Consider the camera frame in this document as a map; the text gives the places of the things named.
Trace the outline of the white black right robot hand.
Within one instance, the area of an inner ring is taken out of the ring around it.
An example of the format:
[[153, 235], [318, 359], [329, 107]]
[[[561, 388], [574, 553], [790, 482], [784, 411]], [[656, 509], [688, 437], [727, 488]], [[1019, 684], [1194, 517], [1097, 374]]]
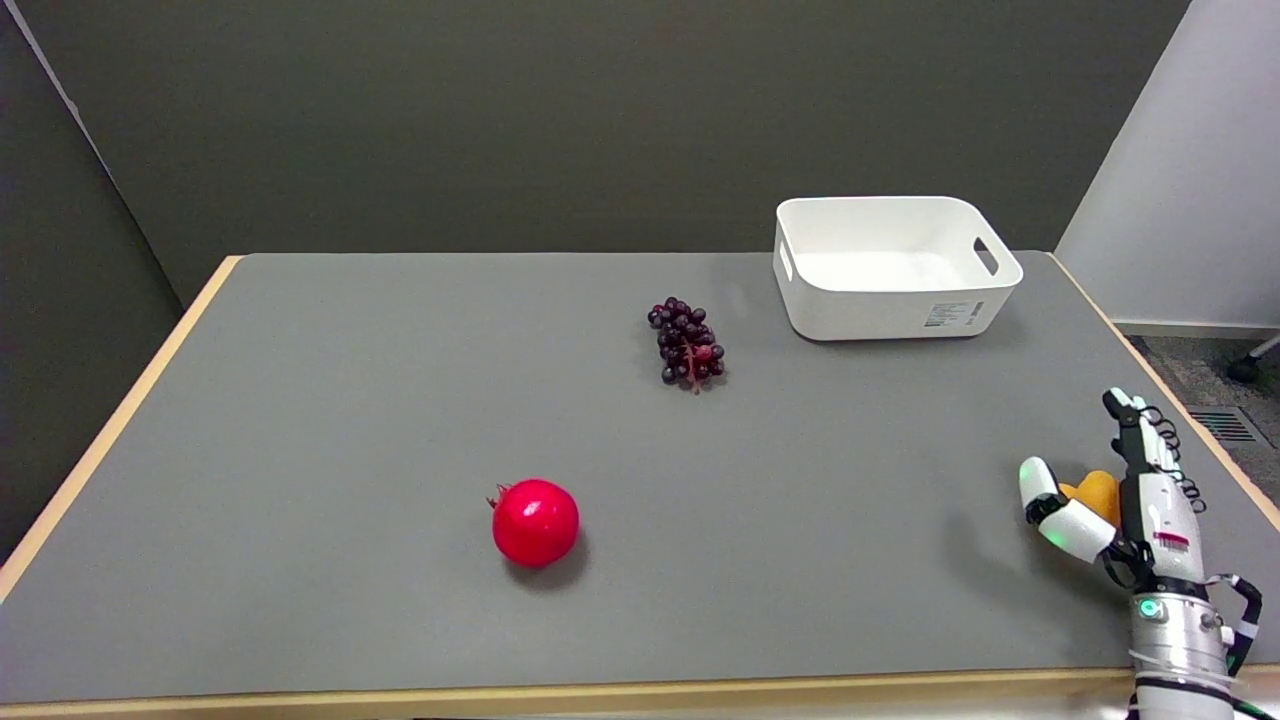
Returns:
[[1184, 594], [1207, 600], [1198, 514], [1199, 492], [1180, 466], [1176, 427], [1140, 396], [1103, 393], [1117, 423], [1111, 447], [1125, 462], [1101, 509], [1085, 487], [1069, 489], [1037, 456], [1018, 469], [1027, 523], [1053, 547], [1083, 562], [1101, 562], [1112, 580], [1137, 594]]

